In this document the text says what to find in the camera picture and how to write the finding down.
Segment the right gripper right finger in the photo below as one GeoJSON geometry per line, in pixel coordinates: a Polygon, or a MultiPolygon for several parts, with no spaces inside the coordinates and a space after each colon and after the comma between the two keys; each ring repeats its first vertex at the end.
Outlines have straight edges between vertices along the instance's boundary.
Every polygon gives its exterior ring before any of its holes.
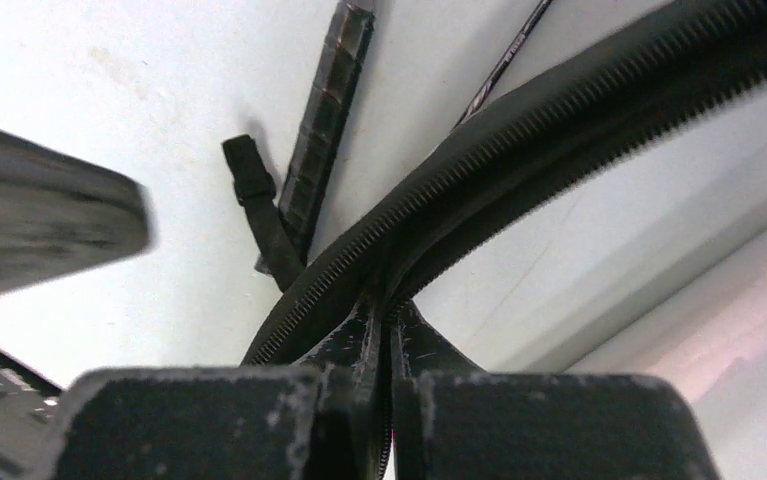
{"type": "Polygon", "coordinates": [[[695,416],[643,374],[479,368],[418,312],[390,330],[400,479],[716,479],[695,416]]]}

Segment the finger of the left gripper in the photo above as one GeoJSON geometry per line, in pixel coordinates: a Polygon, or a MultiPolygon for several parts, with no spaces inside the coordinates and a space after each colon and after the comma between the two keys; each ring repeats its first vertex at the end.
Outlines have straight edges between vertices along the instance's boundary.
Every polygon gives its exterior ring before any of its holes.
{"type": "Polygon", "coordinates": [[[143,251],[141,186],[0,131],[0,294],[143,251]]]}

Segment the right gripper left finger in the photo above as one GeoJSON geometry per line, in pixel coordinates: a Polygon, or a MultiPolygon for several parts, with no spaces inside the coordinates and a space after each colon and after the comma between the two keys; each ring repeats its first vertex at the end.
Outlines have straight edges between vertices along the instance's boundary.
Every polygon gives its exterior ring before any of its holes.
{"type": "Polygon", "coordinates": [[[35,479],[376,479],[381,324],[357,306],[289,365],[101,369],[63,395],[35,479]]]}

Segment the black racket bag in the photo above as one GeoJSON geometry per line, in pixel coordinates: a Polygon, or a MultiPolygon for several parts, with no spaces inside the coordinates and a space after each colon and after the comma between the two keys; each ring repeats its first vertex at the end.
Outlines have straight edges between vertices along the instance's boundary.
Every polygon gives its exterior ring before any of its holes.
{"type": "Polygon", "coordinates": [[[381,324],[382,477],[395,458],[390,330],[412,298],[524,214],[766,82],[767,1],[670,2],[466,120],[312,263],[253,140],[226,141],[236,197],[283,293],[244,364],[292,364],[367,306],[381,324]]]}

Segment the badminton racket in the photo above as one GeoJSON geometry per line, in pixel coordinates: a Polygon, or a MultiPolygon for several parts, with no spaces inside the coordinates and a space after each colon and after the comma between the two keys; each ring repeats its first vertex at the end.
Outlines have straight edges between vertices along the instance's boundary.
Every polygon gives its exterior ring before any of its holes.
{"type": "Polygon", "coordinates": [[[505,74],[509,66],[511,65],[517,53],[521,50],[524,43],[532,35],[536,26],[543,18],[545,12],[550,8],[550,6],[553,3],[554,3],[553,0],[539,0],[536,3],[536,6],[533,9],[533,11],[530,13],[528,18],[524,22],[524,24],[517,31],[516,35],[514,36],[512,41],[509,43],[509,45],[506,47],[502,56],[495,63],[495,65],[493,66],[488,76],[480,85],[476,93],[473,95],[473,97],[469,101],[465,110],[462,112],[462,114],[460,115],[456,123],[454,124],[454,129],[459,127],[466,120],[468,120],[475,113],[477,113],[480,110],[480,108],[486,103],[490,94],[492,93],[495,86],[498,84],[498,82],[501,80],[501,78],[503,77],[503,75],[505,74]]]}
{"type": "Polygon", "coordinates": [[[308,259],[332,168],[374,32],[374,1],[340,1],[320,58],[278,209],[300,259],[308,259]]]}

